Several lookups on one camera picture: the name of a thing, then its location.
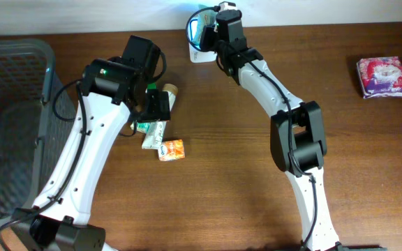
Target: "plastic bin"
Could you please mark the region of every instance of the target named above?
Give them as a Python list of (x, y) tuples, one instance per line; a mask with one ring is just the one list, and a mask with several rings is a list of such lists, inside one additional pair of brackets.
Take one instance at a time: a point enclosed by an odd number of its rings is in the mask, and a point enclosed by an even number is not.
[[(0, 226), (15, 208), (31, 208), (72, 128), (52, 113), (62, 87), (54, 67), (54, 52), (41, 40), (0, 41)], [(75, 116), (66, 92), (57, 110)]]

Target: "red and purple box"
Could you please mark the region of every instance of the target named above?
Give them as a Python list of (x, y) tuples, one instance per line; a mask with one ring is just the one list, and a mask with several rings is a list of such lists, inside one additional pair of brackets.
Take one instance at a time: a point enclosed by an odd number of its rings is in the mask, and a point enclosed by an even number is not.
[(357, 63), (364, 98), (402, 97), (402, 65), (397, 56)]

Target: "white wall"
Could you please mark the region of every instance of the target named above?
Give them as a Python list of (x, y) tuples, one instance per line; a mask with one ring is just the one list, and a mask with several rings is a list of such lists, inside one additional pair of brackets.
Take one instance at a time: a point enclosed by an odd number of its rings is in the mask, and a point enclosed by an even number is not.
[[(0, 0), (0, 35), (183, 29), (222, 0)], [(402, 21), (402, 0), (235, 0), (244, 26)]]

